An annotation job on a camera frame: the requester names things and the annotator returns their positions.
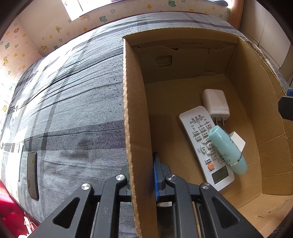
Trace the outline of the small white charger plug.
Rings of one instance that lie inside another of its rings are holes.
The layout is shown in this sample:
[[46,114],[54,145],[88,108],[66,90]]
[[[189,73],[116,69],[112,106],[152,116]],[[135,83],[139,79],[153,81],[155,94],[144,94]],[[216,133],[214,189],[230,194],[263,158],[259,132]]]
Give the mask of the small white charger plug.
[[233,131],[232,133],[229,134],[230,139],[235,143],[235,145],[238,147],[240,152],[243,151],[246,142],[235,132]]

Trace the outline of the large white charger plug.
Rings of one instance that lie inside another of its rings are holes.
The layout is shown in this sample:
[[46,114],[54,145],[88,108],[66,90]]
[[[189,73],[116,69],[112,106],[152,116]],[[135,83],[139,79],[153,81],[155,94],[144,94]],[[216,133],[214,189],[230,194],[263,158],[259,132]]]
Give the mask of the large white charger plug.
[[203,105],[211,116],[212,120],[225,126],[225,120],[230,116],[230,110],[227,99],[222,90],[205,89],[202,94]]

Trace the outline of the beige wardrobe with drawers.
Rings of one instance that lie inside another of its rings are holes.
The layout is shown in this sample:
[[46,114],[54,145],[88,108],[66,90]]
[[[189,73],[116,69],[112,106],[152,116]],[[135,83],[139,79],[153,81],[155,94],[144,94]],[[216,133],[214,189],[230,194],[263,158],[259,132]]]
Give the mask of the beige wardrobe with drawers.
[[245,1],[240,31],[292,80],[292,44],[275,18],[257,1]]

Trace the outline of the teal cylindrical bottle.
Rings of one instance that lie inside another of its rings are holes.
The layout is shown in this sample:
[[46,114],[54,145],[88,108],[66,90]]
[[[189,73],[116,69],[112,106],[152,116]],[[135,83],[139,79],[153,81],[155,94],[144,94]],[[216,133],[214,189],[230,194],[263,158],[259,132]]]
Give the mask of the teal cylindrical bottle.
[[216,125],[208,135],[228,167],[237,175],[244,175],[247,172],[246,160],[229,134]]

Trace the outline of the brown cardboard box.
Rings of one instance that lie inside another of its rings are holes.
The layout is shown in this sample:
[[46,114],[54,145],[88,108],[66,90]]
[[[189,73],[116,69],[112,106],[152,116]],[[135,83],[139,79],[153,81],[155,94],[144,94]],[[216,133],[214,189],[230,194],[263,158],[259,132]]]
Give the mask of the brown cardboard box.
[[202,105],[205,89],[224,91],[227,132],[245,141],[248,171],[222,195],[264,237],[276,237],[292,210],[292,121],[279,100],[287,89],[244,38],[200,28],[147,30],[124,37],[124,116],[134,220],[139,237],[160,237],[153,152],[190,183],[204,175],[179,115]]

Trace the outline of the black smartphone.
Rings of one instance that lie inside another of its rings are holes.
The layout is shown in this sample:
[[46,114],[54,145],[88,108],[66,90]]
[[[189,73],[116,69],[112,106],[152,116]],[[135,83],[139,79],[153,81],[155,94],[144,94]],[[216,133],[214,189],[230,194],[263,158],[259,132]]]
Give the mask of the black smartphone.
[[37,153],[30,152],[27,155],[27,185],[30,197],[39,200],[38,180],[37,180]]

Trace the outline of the white air conditioner remote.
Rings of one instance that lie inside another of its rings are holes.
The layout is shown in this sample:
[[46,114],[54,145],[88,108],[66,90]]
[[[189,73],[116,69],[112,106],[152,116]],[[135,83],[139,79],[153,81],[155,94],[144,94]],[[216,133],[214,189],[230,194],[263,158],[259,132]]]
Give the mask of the white air conditioner remote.
[[195,107],[179,115],[192,147],[200,163],[206,182],[217,191],[234,181],[234,174],[229,169],[208,136],[215,124],[203,106]]

